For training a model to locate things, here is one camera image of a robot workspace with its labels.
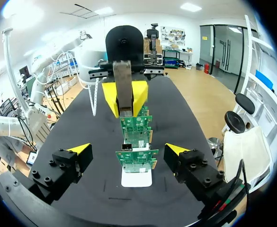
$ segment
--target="bolt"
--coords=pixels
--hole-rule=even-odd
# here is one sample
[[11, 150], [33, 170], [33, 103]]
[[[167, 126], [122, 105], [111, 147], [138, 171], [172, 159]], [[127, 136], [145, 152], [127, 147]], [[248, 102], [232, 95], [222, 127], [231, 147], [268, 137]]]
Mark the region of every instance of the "bolt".
[[224, 176], [224, 171], [218, 171], [218, 173], [217, 173], [217, 178], [223, 178], [223, 176]]
[[210, 179], [210, 178], [204, 179], [203, 184], [204, 184], [204, 186], [206, 186], [206, 187], [210, 186], [210, 184], [211, 184], [211, 179]]
[[202, 166], [206, 166], [207, 164], [208, 164], [207, 160], [203, 160], [202, 163], [201, 163]]
[[10, 188], [10, 186], [6, 186], [6, 192], [10, 192], [11, 191], [11, 188]]
[[65, 163], [61, 163], [61, 164], [59, 165], [59, 167], [60, 167], [61, 169], [64, 169], [64, 168], [66, 167], [66, 164], [65, 164]]
[[46, 183], [47, 185], [51, 185], [51, 184], [52, 184], [52, 179], [51, 179], [49, 176], [45, 177], [45, 178], [44, 178], [44, 181], [45, 181], [45, 183]]
[[194, 163], [190, 165], [190, 170], [191, 170], [191, 171], [196, 170], [196, 165], [195, 165]]
[[50, 165], [50, 166], [54, 166], [54, 165], [55, 165], [55, 162], [54, 162], [53, 160], [50, 160], [50, 161], [49, 161], [49, 165]]
[[39, 178], [40, 177], [40, 175], [39, 175], [37, 170], [33, 170], [32, 171], [32, 175], [33, 175], [34, 178]]

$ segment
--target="green circuit board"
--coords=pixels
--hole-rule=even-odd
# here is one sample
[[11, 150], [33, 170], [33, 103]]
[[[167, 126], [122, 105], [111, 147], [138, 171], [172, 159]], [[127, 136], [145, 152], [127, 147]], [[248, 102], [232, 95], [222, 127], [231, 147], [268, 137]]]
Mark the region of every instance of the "green circuit board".
[[149, 116], [147, 106], [142, 106], [137, 117], [120, 117], [124, 142], [131, 144], [132, 149], [135, 148], [135, 151], [116, 152], [126, 173], [145, 173], [156, 166], [157, 160], [152, 156], [158, 154], [158, 150], [149, 150], [150, 146], [147, 147], [151, 144], [153, 135], [153, 130], [149, 126], [151, 121], [152, 116]]
[[158, 150], [116, 152], [126, 173], [145, 173], [150, 169], [154, 169], [157, 160], [152, 156], [157, 154]]

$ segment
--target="glass door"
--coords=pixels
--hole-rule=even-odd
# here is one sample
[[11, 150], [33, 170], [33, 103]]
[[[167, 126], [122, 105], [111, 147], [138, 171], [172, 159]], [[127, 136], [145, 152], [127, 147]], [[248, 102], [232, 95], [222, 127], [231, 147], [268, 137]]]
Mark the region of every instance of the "glass door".
[[213, 58], [213, 26], [201, 26], [200, 27], [200, 58], [199, 64], [205, 66], [209, 64], [209, 73], [212, 67]]
[[244, 81], [240, 76], [243, 57], [242, 33], [240, 27], [215, 26], [212, 75], [232, 92], [237, 92], [235, 91], [237, 84]]

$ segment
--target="red fire extinguisher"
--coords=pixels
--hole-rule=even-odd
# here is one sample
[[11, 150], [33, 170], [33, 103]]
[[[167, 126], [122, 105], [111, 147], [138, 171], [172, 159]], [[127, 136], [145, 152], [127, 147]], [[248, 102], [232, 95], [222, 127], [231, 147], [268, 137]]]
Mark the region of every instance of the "red fire extinguisher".
[[209, 64], [205, 65], [205, 71], [204, 71], [205, 73], [209, 73], [209, 67], [210, 67]]

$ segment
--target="black table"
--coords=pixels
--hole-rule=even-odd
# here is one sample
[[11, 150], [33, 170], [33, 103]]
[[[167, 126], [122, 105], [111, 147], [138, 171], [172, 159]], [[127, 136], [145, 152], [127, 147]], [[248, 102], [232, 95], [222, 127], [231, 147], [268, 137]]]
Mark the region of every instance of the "black table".
[[121, 186], [121, 166], [115, 155], [123, 143], [120, 121], [113, 116], [99, 85], [96, 116], [92, 115], [88, 91], [81, 91], [47, 137], [35, 161], [35, 165], [48, 163], [59, 148], [92, 144], [94, 159], [90, 166], [78, 184], [70, 185], [52, 203], [53, 207], [82, 219], [125, 226], [183, 227], [197, 221], [204, 205], [184, 184], [178, 184], [163, 160], [164, 145], [199, 149], [216, 168], [212, 152], [195, 116], [172, 81], [156, 77], [148, 83], [146, 106], [153, 116], [152, 148], [160, 150], [152, 172], [152, 186]]

